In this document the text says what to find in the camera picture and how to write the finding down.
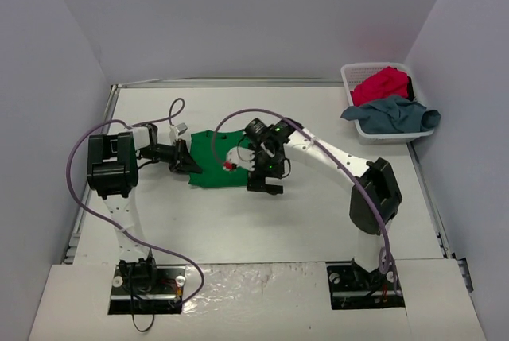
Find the green t shirt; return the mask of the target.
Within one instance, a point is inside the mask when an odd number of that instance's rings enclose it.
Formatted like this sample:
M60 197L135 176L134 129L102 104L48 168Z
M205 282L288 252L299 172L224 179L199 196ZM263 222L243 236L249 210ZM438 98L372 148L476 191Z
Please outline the green t shirt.
M188 184L197 188L238 188L247 186L248 171L238 168L225 171L212 153L212 130L191 134L190 154L202 168L202 173L190 173ZM224 161L230 149L236 146L247 149L250 141L242 130L218 132L216 135L216 153Z

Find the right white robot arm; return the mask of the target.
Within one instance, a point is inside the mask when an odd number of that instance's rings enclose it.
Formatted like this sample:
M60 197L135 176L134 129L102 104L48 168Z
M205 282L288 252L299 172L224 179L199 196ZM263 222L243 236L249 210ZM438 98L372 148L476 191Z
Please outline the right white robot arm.
M350 192L349 218L359 231L352 276L364 288L378 282L392 262L388 227L402 203L391 164L382 158L369 161L355 157L317 139L291 120L266 126L255 118L244 131L254 152L246 167L249 191L282 194L281 185L266 180L283 179L285 163L297 162Z

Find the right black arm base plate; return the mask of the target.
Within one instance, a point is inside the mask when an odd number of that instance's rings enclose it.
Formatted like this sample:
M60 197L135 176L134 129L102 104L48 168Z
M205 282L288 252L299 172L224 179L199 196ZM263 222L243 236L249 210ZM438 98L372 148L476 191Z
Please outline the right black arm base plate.
M404 308L402 288L394 272L368 273L353 262L326 265L331 309L336 311Z

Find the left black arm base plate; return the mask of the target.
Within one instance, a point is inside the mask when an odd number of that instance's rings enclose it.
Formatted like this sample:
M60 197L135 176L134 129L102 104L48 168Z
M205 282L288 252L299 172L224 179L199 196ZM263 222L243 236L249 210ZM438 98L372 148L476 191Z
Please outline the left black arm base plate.
M108 315L176 315L182 312L186 283L182 265L159 265L154 283L135 282L130 288L127 273L119 267L111 282Z

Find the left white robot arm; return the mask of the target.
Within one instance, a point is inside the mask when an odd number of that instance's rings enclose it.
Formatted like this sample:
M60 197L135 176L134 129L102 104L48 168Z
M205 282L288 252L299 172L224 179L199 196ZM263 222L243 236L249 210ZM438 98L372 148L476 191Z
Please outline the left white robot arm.
M87 140L87 182L105 203L119 243L119 272L143 292L157 288L160 272L150 246L145 246L135 193L138 159L163 162L169 171L201 173L182 138L188 127L171 125L168 145L158 142L158 128L144 124L118 134L94 134Z

